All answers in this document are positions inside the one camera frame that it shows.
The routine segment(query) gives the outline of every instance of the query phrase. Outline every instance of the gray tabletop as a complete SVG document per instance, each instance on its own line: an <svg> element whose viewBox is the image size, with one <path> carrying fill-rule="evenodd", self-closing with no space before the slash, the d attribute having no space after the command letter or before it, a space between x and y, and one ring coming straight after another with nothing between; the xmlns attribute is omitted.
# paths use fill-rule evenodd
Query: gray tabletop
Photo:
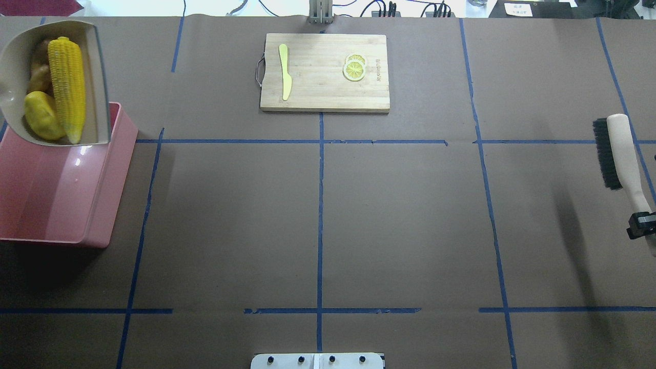
<svg viewBox="0 0 656 369"><path fill-rule="evenodd" d="M106 250L0 246L0 366L653 368L656 258L592 121L630 115L653 205L656 24L183 19L84 18L140 132ZM258 109L266 34L323 30L387 36L389 114Z"/></svg>

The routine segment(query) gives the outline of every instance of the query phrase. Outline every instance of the pink box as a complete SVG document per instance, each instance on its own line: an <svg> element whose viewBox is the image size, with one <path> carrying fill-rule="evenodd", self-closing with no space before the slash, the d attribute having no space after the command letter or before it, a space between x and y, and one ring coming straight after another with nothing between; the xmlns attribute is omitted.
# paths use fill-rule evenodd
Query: pink box
<svg viewBox="0 0 656 369"><path fill-rule="evenodd" d="M112 140L41 146L7 129L0 143L0 240L106 248L138 129L110 102Z"/></svg>

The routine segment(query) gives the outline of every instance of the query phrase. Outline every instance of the cutting board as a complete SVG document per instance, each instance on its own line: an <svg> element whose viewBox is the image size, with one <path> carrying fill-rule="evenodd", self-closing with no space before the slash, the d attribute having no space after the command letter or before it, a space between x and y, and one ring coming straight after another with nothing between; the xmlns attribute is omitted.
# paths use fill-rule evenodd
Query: cutting board
<svg viewBox="0 0 656 369"><path fill-rule="evenodd" d="M278 47L289 49L288 72L291 94L283 100L282 65ZM367 59L363 79L344 77L349 54ZM384 35L330 33L267 33L264 48L266 69L262 80L260 108L284 112L390 111L390 80L387 40Z"/></svg>

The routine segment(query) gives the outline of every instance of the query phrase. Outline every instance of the red cloth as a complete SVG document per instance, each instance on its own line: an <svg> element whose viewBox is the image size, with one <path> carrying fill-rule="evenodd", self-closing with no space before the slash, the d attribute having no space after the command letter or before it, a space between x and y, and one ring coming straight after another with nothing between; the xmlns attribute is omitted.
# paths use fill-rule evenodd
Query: red cloth
<svg viewBox="0 0 656 369"><path fill-rule="evenodd" d="M0 14L69 16L83 7L75 0L2 0Z"/></svg>

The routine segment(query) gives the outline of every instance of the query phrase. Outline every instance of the green plastic knife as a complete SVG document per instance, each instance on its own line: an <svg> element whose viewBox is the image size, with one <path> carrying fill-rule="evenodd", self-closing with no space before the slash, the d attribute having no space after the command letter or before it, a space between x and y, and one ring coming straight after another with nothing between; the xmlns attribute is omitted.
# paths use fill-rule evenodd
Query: green plastic knife
<svg viewBox="0 0 656 369"><path fill-rule="evenodd" d="M282 43L278 47L280 52L280 64L283 66L283 100L287 101L289 94L291 93L291 76L287 72L287 66L289 65L289 49L287 46Z"/></svg>

